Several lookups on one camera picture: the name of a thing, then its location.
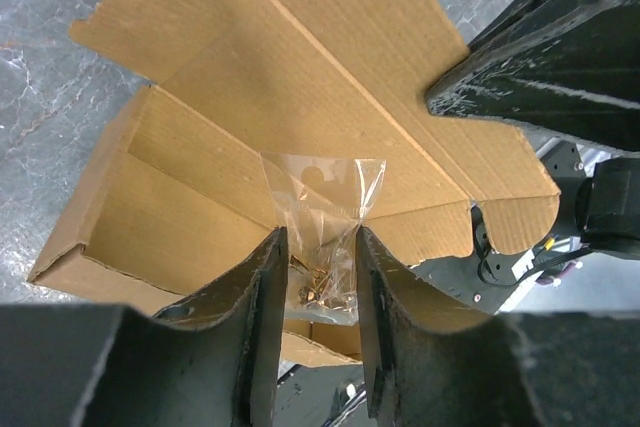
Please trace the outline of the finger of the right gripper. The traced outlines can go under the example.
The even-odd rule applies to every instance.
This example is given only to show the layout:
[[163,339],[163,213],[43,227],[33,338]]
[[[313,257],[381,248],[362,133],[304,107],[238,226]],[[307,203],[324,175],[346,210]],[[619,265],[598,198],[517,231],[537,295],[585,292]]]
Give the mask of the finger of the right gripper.
[[622,153],[639,150],[639,39],[548,38],[475,58],[425,93],[431,114],[545,131]]

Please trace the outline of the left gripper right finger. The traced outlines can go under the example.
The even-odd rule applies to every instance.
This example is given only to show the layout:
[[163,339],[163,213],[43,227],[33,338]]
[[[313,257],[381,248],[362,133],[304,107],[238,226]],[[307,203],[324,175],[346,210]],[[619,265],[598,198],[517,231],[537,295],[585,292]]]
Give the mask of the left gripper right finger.
[[635,312],[491,315],[356,234],[361,355],[381,426],[635,426]]

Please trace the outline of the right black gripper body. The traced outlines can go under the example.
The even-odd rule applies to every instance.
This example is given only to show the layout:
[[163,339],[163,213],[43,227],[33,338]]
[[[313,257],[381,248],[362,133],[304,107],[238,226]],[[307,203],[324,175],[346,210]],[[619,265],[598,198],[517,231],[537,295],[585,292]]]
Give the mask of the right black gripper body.
[[472,77],[636,77],[639,0],[514,0],[471,48]]

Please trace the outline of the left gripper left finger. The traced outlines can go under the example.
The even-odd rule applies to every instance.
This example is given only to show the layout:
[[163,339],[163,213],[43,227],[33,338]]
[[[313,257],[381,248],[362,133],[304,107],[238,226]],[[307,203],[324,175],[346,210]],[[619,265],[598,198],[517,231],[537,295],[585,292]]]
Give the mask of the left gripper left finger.
[[1,309],[5,426],[269,426],[288,268],[271,232],[153,316],[125,304]]

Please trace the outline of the small clear plastic bag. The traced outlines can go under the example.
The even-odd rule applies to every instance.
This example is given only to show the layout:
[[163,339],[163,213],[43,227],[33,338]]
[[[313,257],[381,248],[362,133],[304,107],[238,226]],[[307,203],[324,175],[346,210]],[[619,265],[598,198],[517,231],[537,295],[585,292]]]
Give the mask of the small clear plastic bag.
[[288,242],[285,316],[352,326],[358,320],[355,239],[384,182],[383,159],[260,154]]

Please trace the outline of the brown cardboard box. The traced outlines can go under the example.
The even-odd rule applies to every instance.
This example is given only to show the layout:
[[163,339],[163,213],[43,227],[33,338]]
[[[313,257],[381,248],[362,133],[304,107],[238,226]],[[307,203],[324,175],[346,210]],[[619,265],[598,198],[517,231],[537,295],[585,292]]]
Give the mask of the brown cardboard box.
[[154,313],[276,225],[261,152],[379,158],[367,219],[406,264],[551,229],[560,193],[521,131],[432,116],[468,49],[437,0],[101,0],[70,38],[145,77],[109,122],[29,281]]

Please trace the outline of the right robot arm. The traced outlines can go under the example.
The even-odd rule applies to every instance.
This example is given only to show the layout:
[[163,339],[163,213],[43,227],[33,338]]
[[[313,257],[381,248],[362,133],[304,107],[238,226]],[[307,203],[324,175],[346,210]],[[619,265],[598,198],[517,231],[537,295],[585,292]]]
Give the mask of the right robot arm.
[[613,157],[561,181],[557,232],[639,254],[639,0],[514,0],[425,94],[430,113],[535,128]]

